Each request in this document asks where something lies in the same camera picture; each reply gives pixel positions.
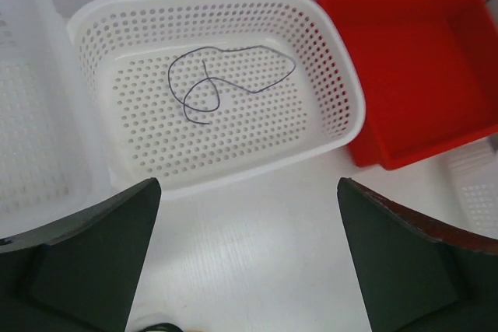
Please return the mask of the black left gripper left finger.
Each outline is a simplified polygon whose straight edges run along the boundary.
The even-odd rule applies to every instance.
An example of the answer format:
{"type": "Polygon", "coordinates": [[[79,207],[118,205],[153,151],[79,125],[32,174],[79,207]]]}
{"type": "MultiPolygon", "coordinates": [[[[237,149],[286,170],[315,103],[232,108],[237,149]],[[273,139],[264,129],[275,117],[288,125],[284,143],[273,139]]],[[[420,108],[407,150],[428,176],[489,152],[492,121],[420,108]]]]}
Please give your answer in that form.
{"type": "Polygon", "coordinates": [[[1,329],[125,330],[160,198],[149,178],[37,229],[3,232],[1,329]]]}

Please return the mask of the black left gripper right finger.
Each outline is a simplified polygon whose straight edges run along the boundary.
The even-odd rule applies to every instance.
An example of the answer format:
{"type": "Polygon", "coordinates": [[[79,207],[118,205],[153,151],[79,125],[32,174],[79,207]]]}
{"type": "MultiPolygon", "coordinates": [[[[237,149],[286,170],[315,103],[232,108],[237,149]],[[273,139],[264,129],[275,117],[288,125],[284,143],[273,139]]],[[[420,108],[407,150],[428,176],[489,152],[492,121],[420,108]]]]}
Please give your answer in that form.
{"type": "Polygon", "coordinates": [[[497,241],[350,178],[338,205],[373,331],[495,331],[497,241]]]}

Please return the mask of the translucent white square-hole basket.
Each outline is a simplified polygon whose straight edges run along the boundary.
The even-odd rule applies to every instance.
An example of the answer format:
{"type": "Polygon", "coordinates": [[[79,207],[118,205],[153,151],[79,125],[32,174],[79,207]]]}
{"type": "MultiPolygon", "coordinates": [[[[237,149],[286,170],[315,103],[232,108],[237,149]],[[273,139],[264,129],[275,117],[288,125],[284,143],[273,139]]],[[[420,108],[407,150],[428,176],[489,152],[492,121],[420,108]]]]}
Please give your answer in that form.
{"type": "Polygon", "coordinates": [[[1,0],[1,234],[110,193],[96,114],[52,0],[1,0]]]}

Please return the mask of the white basket on right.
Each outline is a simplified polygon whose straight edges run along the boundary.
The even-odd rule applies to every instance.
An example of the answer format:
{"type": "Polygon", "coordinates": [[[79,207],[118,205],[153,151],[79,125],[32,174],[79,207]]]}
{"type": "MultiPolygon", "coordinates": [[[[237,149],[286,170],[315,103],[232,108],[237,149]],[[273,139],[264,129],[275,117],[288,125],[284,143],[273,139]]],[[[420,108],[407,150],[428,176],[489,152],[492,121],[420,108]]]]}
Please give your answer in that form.
{"type": "Polygon", "coordinates": [[[472,231],[497,237],[497,151],[487,140],[447,154],[447,167],[472,231]]]}

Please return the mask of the red plastic tray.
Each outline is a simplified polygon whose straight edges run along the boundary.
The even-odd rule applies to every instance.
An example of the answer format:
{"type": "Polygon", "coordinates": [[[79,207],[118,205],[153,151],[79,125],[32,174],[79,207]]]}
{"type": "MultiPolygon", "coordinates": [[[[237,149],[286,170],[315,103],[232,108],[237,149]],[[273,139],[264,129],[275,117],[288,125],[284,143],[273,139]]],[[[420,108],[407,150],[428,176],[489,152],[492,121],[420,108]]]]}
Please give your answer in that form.
{"type": "Polygon", "coordinates": [[[497,131],[497,28],[484,0],[317,0],[366,102],[359,167],[398,169],[497,131]]]}

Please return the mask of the white round-hole basket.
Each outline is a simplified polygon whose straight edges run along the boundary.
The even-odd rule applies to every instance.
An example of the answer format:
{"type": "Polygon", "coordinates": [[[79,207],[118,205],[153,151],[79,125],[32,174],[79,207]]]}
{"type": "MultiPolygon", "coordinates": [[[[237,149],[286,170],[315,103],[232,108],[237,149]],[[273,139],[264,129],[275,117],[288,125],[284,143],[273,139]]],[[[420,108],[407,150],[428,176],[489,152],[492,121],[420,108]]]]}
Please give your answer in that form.
{"type": "Polygon", "coordinates": [[[313,0],[95,0],[67,30],[115,190],[188,196],[341,148],[365,121],[313,0]]]}

